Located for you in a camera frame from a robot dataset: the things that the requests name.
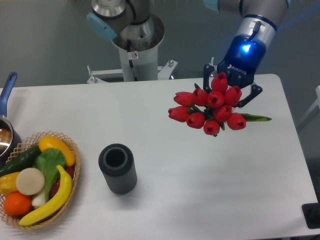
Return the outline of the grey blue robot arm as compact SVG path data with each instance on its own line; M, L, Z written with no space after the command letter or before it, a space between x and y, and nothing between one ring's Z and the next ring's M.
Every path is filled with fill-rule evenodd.
M229 86L251 87L237 107L242 108L262 92L255 84L256 70L269 47L287 9L289 0L206 0L204 5L218 12L237 13L241 25L223 60L203 68L203 87L209 89L213 73L225 73ZM168 79L171 64L158 69L158 47L165 28L150 12L148 0L94 0L86 20L103 40L118 49L126 82Z

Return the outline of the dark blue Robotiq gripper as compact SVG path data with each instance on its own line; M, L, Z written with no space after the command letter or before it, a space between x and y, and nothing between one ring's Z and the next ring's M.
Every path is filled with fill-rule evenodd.
M223 60L217 65L217 72L225 73L228 85L245 88L250 85L250 93L236 105L243 108L262 93L263 88L254 82L256 70L266 53L266 47L248 37L237 35L233 38ZM211 90L210 76L215 71L211 64L203 66L203 90Z

